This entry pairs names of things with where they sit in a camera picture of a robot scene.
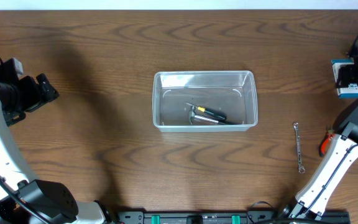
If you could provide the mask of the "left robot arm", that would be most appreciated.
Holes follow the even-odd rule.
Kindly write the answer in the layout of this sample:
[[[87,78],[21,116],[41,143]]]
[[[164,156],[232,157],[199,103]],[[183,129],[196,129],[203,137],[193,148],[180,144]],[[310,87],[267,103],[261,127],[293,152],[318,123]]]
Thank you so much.
[[[98,201],[77,202],[63,184],[40,180],[9,130],[58,96],[44,74],[24,76],[17,59],[0,61],[0,223],[112,223]]]

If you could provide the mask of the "blue white cardboard box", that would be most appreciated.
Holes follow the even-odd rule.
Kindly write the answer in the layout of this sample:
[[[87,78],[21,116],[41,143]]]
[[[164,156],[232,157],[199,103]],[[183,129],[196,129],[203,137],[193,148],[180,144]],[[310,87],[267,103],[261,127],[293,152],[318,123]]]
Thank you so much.
[[[353,65],[354,62],[351,59],[334,59],[331,60],[334,82],[338,81],[339,69],[346,65]],[[349,84],[347,87],[337,87],[338,98],[358,98],[358,85],[355,83]]]

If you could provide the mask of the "small steel claw hammer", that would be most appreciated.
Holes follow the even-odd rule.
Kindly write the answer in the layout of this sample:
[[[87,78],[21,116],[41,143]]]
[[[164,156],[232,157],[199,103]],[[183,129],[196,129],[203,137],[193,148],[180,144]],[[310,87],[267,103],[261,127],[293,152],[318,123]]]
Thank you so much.
[[[218,124],[218,125],[236,125],[235,123],[232,123],[227,119],[225,121],[217,120],[216,118],[204,114],[201,111],[198,111],[194,107],[190,106],[189,123],[193,124],[193,121],[201,121],[205,123]]]

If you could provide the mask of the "clear plastic storage container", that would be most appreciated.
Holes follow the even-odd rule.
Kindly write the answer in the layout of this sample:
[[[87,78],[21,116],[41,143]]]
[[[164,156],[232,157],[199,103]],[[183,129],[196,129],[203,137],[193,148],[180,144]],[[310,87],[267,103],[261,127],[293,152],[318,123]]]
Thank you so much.
[[[189,123],[190,105],[224,113],[236,125]],[[255,79],[248,70],[158,72],[152,117],[161,132],[242,132],[258,123]]]

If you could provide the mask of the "silver ring wrench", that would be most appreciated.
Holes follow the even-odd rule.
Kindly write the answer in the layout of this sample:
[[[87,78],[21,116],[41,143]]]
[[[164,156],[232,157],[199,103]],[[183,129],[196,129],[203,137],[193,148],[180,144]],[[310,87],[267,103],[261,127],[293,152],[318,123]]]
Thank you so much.
[[[301,142],[300,142],[300,132],[299,132],[299,124],[298,124],[298,122],[293,123],[293,128],[295,130],[298,172],[301,173],[301,174],[304,174],[305,173],[305,168],[304,168],[303,163],[302,163]]]

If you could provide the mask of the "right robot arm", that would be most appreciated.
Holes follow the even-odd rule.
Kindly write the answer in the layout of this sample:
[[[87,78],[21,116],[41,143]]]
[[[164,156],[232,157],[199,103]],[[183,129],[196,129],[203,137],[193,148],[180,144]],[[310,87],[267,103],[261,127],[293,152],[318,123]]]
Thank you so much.
[[[322,219],[330,196],[358,158],[358,99],[337,117],[333,129],[334,136],[322,162],[295,201],[284,207],[281,217],[295,223]]]

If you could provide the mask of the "yellow black screwdriver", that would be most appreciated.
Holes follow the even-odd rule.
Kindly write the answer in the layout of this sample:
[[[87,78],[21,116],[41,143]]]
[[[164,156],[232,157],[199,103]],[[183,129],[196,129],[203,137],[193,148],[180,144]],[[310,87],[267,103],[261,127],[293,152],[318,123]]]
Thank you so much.
[[[216,118],[217,120],[225,121],[227,119],[227,116],[224,113],[220,113],[218,111],[214,111],[212,109],[205,108],[205,107],[202,107],[202,106],[194,105],[194,104],[191,104],[189,102],[186,102],[186,104],[194,107],[195,109],[197,109],[198,111],[201,111],[204,114],[207,114],[209,116],[212,116],[212,117]]]

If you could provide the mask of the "red handled pliers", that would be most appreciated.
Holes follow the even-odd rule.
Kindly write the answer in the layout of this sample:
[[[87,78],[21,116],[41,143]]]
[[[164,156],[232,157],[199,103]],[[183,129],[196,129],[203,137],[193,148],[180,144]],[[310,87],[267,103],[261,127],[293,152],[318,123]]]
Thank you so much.
[[[334,130],[332,127],[326,128],[326,134],[319,145],[319,156],[324,157],[326,154],[327,145],[332,141],[334,137]]]

